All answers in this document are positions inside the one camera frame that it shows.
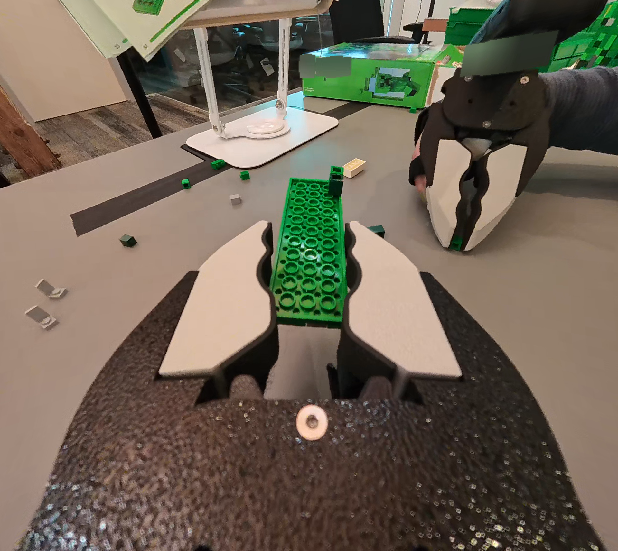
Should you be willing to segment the green pixel block model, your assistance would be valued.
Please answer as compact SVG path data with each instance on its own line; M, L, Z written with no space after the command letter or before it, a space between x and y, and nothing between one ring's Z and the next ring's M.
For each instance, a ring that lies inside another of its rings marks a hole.
M617 1L608 3L588 28L557 45L545 72L597 66L617 67Z

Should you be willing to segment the person's right hand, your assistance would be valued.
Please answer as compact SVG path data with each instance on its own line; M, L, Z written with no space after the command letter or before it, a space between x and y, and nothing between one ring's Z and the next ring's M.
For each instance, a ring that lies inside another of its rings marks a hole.
M420 157L420 140L416 142L412 162L409 169L409 182L419 193L424 193L427 186L427 177Z

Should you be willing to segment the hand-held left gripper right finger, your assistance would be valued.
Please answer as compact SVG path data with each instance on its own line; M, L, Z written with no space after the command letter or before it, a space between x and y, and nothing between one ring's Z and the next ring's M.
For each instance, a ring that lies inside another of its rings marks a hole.
M345 249L349 292L338 362L361 381L462 377L414 263L358 221L345 228Z

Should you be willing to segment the person's right forearm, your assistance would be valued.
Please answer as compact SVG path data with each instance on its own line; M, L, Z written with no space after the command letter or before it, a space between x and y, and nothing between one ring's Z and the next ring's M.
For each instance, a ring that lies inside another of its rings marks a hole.
M617 68L540 74L551 108L549 146L617 155Z

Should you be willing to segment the white book stand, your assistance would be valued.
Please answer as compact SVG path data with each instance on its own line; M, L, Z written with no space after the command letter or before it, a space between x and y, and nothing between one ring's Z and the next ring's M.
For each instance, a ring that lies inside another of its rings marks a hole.
M197 44L211 129L186 141L189 151L253 169L338 126L335 117L289 108L291 20L304 13L319 15L332 0L212 0L182 27L192 28ZM279 21L277 93L274 106L224 122L220 118L212 73L207 28L251 21Z

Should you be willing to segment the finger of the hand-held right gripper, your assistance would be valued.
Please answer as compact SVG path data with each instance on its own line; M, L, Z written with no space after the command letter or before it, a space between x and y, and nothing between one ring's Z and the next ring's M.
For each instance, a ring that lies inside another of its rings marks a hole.
M526 146L503 146L481 158L477 194L472 202L473 228L465 251L482 242L512 206L527 155Z
M426 188L433 231L444 248L452 244L457 229L460 184L472 165L472 154L456 140L440 139L432 183Z

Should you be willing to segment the green plastic storage bin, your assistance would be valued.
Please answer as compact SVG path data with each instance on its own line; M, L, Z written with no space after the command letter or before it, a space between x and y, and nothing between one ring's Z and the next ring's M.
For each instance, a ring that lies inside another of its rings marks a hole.
M444 43L455 46L466 46L476 35L483 22L449 21L445 30Z
M494 7L452 7L449 23L483 24L494 12Z

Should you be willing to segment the grey desk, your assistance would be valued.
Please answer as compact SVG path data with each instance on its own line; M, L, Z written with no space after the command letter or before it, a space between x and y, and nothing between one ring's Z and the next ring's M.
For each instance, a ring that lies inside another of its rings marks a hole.
M485 241L452 253L408 184L415 115L300 93L291 102L339 124L248 182L229 169L81 236L72 214L200 163L181 145L208 124L1 190L1 550L27 529L80 401L136 324L230 238L261 219L278 231L290 177L325 178L354 158L367 163L345 183L345 218L383 225L502 347L617 550L617 158L548 151ZM48 299L40 279L67 294ZM25 315L35 305L59 323L43 330Z

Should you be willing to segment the green cardboard set box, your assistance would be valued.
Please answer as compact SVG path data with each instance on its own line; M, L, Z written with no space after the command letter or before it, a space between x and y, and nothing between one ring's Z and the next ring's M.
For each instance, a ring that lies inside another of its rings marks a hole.
M448 44L330 46L300 56L303 94L418 111L444 97L442 87L461 68L463 52Z

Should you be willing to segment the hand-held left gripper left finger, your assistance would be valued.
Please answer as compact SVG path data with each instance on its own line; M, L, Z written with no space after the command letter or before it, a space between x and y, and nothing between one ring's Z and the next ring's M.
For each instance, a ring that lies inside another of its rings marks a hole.
M272 254L272 223L259 221L201 265L159 367L161 377L267 380L279 356L269 288Z

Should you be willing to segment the black tape strip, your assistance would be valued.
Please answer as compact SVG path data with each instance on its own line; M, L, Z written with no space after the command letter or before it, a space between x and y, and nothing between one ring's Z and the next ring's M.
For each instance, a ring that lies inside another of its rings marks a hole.
M175 193L182 192L181 175L188 176L189 182L195 185L231 168L230 164L226 164L221 169L214 170L211 167L210 161L203 160L190 168L183 169L118 197L72 214L73 228L76 235L81 236L135 213L157 201L170 197Z

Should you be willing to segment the wooden support post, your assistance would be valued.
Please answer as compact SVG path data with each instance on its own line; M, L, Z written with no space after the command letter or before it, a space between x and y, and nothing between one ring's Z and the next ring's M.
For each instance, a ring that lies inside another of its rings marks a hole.
M58 155L51 151L48 143L26 121L3 89L1 89L1 146L28 178L62 168Z

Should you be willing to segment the green studded base plate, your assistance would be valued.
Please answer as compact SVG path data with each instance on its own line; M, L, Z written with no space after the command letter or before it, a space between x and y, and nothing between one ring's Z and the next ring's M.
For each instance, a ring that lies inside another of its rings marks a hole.
M348 294L342 201L328 181L292 177L270 287L277 322L338 329Z

